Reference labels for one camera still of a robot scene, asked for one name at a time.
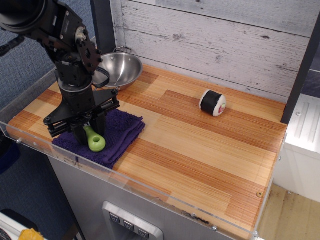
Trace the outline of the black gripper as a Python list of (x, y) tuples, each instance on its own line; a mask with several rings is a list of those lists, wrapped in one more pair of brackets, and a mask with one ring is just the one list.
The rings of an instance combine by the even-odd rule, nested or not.
[(51, 137), (71, 132), (80, 145), (87, 146), (85, 124), (90, 124), (93, 130), (103, 137), (106, 132), (106, 114), (120, 106), (118, 90), (94, 91), (92, 84), (77, 87), (59, 83), (58, 87), (62, 101), (43, 120)]

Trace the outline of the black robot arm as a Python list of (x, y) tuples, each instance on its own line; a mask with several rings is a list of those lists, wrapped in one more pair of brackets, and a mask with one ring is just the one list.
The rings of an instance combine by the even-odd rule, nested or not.
[(118, 92), (98, 92), (104, 85), (93, 82), (95, 73), (100, 73), (107, 84), (110, 74), (100, 67), (101, 52), (91, 42), (83, 20), (58, 0), (3, 0), (0, 27), (16, 34), (1, 46), (2, 56), (29, 38), (45, 49), (56, 67), (62, 101), (43, 121), (50, 135), (71, 132), (81, 145), (103, 136), (107, 112), (120, 105)]

